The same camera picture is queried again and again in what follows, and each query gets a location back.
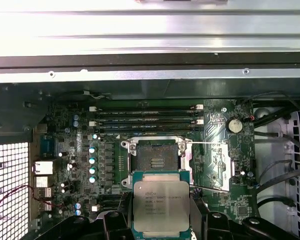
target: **red wire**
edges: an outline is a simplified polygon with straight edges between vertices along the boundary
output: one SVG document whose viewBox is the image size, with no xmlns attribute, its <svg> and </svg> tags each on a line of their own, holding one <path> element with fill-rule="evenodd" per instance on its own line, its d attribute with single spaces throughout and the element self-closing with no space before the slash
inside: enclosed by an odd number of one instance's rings
<svg viewBox="0 0 300 240">
<path fill-rule="evenodd" d="M 45 203 L 45 204 L 47 204 L 47 205 L 51 205 L 51 206 L 53 206 L 53 207 L 58 207 L 58 208 L 60 208 L 60 207 L 63 206 L 62 204 L 61 204 L 61 205 L 56 205 L 56 204 L 54 204 L 54 203 L 50 203 L 50 202 L 47 202 L 47 201 L 44 201 L 44 200 L 41 200 L 41 199 L 35 197 L 35 190 L 34 190 L 34 188 L 33 188 L 32 186 L 30 186 L 30 185 L 21 185 L 21 186 L 16 187 L 15 189 L 13 189 L 13 190 L 11 190 L 10 192 L 8 192 L 8 193 L 0 200 L 0 203 L 2 203 L 7 197 L 9 197 L 9 195 L 13 194 L 14 192 L 16 192 L 16 191 L 18 191 L 19 189 L 22 189 L 22 188 L 24 188 L 24 187 L 27 187 L 27 188 L 30 188 L 30 189 L 31 189 L 31 191 L 32 191 L 31 198 L 33 198 L 34 200 L 36 200 L 36 201 L 38 201 L 38 202 L 42 202 L 42 203 Z"/>
</svg>

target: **motherboard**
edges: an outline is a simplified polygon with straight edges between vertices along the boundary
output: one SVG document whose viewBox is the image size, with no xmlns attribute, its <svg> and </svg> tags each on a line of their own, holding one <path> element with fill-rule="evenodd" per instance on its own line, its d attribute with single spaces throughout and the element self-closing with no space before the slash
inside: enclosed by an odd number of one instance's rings
<svg viewBox="0 0 300 240">
<path fill-rule="evenodd" d="M 40 204 L 56 223 L 120 210 L 137 172 L 189 172 L 190 191 L 240 223 L 254 215 L 252 103 L 235 99 L 54 102 L 40 123 Z"/>
</svg>

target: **green circuit board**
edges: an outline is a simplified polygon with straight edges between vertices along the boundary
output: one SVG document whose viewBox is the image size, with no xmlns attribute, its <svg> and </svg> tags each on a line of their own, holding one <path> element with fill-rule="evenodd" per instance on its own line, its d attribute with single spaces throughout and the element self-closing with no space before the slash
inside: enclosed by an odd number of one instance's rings
<svg viewBox="0 0 300 240">
<path fill-rule="evenodd" d="M 98 100 L 87 104 L 54 103 L 43 123 L 47 133 L 41 136 L 41 157 L 55 158 L 52 201 L 66 203 L 62 220 L 76 214 L 96 219 L 101 211 L 117 210 L 124 193 L 132 189 L 126 182 L 129 173 L 142 171 L 177 171 L 181 158 L 188 158 L 192 184 L 223 192 L 202 190 L 211 211 L 226 213 L 235 222 L 254 215 L 252 189 L 255 187 L 254 126 L 252 103 L 238 105 L 235 99 L 169 100 Z M 229 131 L 232 119 L 242 123 L 239 133 Z M 132 151 L 123 147 L 140 138 Z M 190 154 L 180 153 L 175 138 L 194 142 Z M 61 159 L 58 154 L 66 152 Z M 61 183 L 73 183 L 72 191 L 61 193 Z"/>
</svg>

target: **cable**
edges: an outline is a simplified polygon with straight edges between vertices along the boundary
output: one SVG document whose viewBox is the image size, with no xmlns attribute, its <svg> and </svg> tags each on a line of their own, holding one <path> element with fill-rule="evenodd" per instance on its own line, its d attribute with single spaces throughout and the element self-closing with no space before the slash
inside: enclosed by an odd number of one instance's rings
<svg viewBox="0 0 300 240">
<path fill-rule="evenodd" d="M 279 133 L 276 132 L 261 132 L 261 131 L 254 131 L 254 135 L 257 136 L 263 136 L 263 137 L 271 137 L 271 138 L 278 138 L 279 137 Z M 295 140 L 293 137 L 283 134 L 282 138 L 289 140 L 290 142 L 292 142 L 294 145 L 296 145 L 297 147 L 300 148 L 300 142 Z"/>
<path fill-rule="evenodd" d="M 265 205 L 265 204 L 270 203 L 270 202 L 281 202 L 284 205 L 287 205 L 288 207 L 295 207 L 296 206 L 295 202 L 292 199 L 288 198 L 288 197 L 275 196 L 275 197 L 266 198 L 266 199 L 258 202 L 258 208 L 260 208 L 262 205 Z"/>
<path fill-rule="evenodd" d="M 282 174 L 280 176 L 277 176 L 269 181 L 267 181 L 266 183 L 262 184 L 257 190 L 256 190 L 256 193 L 260 193 L 261 191 L 267 189 L 267 188 L 270 188 L 272 187 L 273 185 L 276 185 L 278 183 L 281 183 L 281 182 L 284 182 L 286 180 L 289 180 L 289 179 L 292 179 L 292 178 L 295 178 L 295 177 L 298 177 L 300 176 L 300 169 L 297 169 L 297 170 L 293 170 L 293 171 L 290 171 L 290 172 L 287 172 L 285 174 Z"/>
<path fill-rule="evenodd" d="M 281 95 L 284 95 L 297 109 L 300 110 L 300 105 L 295 100 L 293 100 L 288 94 L 286 94 L 283 91 L 266 91 L 266 92 L 263 92 L 263 93 L 252 95 L 252 96 L 246 98 L 245 100 L 243 100 L 241 102 L 241 105 L 245 104 L 246 102 L 248 102 L 248 101 L 250 101 L 252 99 L 255 99 L 255 98 L 258 98 L 258 97 L 261 97 L 261 96 L 265 96 L 265 95 L 270 95 L 270 94 L 281 94 Z"/>
<path fill-rule="evenodd" d="M 263 172 L 260 174 L 259 183 L 261 183 L 261 179 L 266 174 L 266 172 L 269 171 L 269 169 L 271 169 L 273 166 L 275 166 L 277 164 L 289 164 L 289 171 L 290 171 L 292 163 L 293 163 L 293 161 L 291 159 L 279 160 L 279 161 L 274 161 L 274 162 L 270 163 L 268 166 L 265 167 Z"/>
<path fill-rule="evenodd" d="M 44 201 L 44 200 L 42 200 L 42 199 L 39 199 L 39 198 L 35 197 L 35 190 L 34 190 L 34 188 L 33 188 L 32 186 L 30 186 L 30 185 L 21 185 L 21 186 L 16 187 L 15 189 L 11 190 L 10 192 L 8 192 L 8 193 L 0 200 L 0 204 L 1 204 L 5 199 L 7 199 L 11 194 L 13 194 L 14 192 L 16 192 L 16 191 L 18 191 L 18 190 L 20 190 L 20 189 L 23 189 L 24 187 L 27 187 L 27 188 L 30 188 L 30 189 L 31 189 L 31 192 L 32 192 L 32 193 L 31 193 L 31 198 L 34 199 L 34 200 L 36 200 L 36 201 L 38 201 L 38 202 L 42 202 L 42 203 L 45 203 L 45 204 L 47 204 L 47 205 L 51 205 L 51 206 L 53 206 L 53 207 L 58 207 L 58 208 L 60 208 L 60 207 L 63 206 L 62 204 L 61 204 L 61 205 L 56 205 L 56 204 L 54 204 L 54 203 L 50 203 L 50 202 L 47 202 L 47 201 Z"/>
</svg>

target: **mesh panel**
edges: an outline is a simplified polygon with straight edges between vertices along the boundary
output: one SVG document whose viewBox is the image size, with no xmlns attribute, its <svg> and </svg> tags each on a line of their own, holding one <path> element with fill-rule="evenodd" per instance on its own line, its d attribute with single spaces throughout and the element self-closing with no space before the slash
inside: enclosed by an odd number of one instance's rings
<svg viewBox="0 0 300 240">
<path fill-rule="evenodd" d="M 28 143 L 0 145 L 0 200 L 29 184 Z M 29 189 L 12 193 L 0 204 L 0 240 L 19 240 L 28 232 Z"/>
</svg>

